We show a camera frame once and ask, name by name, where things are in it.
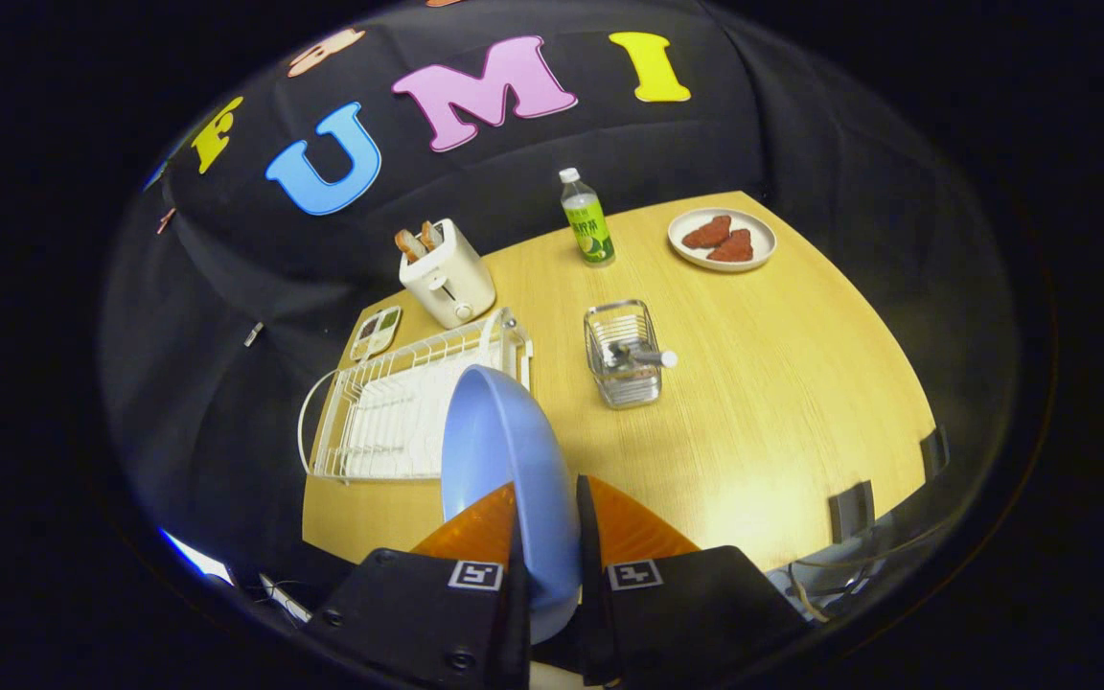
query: food on plate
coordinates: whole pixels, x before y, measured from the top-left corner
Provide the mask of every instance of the food on plate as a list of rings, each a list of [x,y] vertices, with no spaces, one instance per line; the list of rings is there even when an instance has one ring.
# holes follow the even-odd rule
[[[714,220],[689,232],[680,242],[689,250],[709,250],[726,241],[731,232],[731,215],[714,215]]]
[[[415,264],[428,250],[416,241],[416,236],[411,231],[403,229],[395,233],[395,246],[399,251],[407,255],[407,263]]]
[[[749,230],[736,230],[728,236],[726,241],[718,245],[718,250],[710,252],[708,257],[715,262],[751,262],[752,261],[752,232]]]

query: dish rack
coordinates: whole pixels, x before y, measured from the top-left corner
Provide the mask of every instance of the dish rack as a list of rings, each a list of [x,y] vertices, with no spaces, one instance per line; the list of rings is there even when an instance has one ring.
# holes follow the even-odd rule
[[[656,365],[628,361],[619,348],[657,352],[654,322],[645,301],[625,300],[592,307],[583,322],[586,365],[599,385],[599,395],[613,410],[654,403],[662,392],[662,373]]]
[[[466,368],[484,365],[531,389],[534,344],[508,307],[488,318],[335,370],[318,381],[297,420],[307,475],[353,479],[435,479],[454,388]],[[301,428],[309,401],[332,379],[323,433],[306,457]]]

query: green label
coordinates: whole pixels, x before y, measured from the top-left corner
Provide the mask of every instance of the green label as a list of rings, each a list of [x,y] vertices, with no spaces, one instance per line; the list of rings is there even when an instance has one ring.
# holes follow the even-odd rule
[[[564,214],[570,219],[573,235],[577,237],[577,247],[587,262],[606,262],[616,254],[613,236],[607,232],[604,206],[598,201],[586,209],[565,209]]]

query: black cloth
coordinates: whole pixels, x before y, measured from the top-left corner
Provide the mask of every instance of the black cloth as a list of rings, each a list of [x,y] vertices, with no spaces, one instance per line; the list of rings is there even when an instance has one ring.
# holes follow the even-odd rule
[[[682,0],[413,4],[357,28],[367,35],[343,59],[288,79],[285,56],[227,92],[245,100],[214,166],[199,173],[195,151],[179,146],[119,226],[99,341],[105,408],[141,502],[181,541],[286,576],[302,567],[297,412],[360,310],[402,288],[393,233],[448,215],[488,253],[561,227],[555,174],[570,166],[608,213],[732,189],[764,201],[889,325],[954,460],[974,476],[999,448],[1020,353],[992,231],[925,137],[822,59]],[[633,97],[613,31],[667,36],[691,99]],[[432,152],[420,109],[390,85],[434,63],[478,76],[490,44],[524,34],[543,38],[578,104]],[[315,126],[351,100],[381,174],[347,209],[305,214],[263,170],[306,139],[325,178],[346,174]]]

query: toaster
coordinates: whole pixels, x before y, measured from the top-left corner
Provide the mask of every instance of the toaster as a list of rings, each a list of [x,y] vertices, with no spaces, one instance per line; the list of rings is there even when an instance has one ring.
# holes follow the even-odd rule
[[[450,219],[433,224],[442,245],[420,261],[399,262],[399,280],[444,328],[456,328],[490,309],[497,300],[491,274]]]

